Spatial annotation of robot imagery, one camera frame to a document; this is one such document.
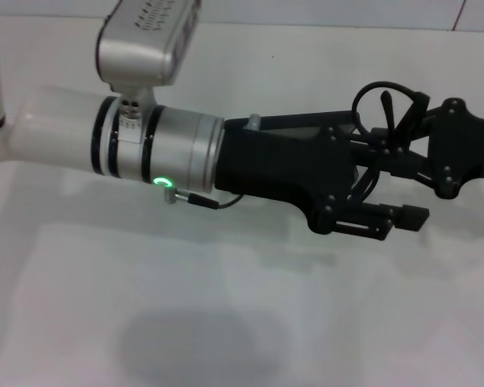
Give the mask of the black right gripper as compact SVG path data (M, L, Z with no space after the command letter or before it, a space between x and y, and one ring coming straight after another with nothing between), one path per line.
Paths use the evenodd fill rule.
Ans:
M431 109L412 105L394 129L394 137L386 128L363 133L353 128L346 140L353 160L393 158L392 176L432 179L439 198L456 198L464 184L484 179L484 119L470 113L460 98L449 98ZM403 156L403 151L424 154L427 141L428 159ZM392 228L419 232L428 217L429 209L423 207L361 203L344 210L333 231L383 241Z

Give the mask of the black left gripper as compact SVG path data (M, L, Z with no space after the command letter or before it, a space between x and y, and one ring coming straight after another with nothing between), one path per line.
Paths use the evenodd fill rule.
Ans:
M336 229L356 168L341 126L347 111L264 116L256 130L229 119L215 166L218 190L286 202L316 234Z

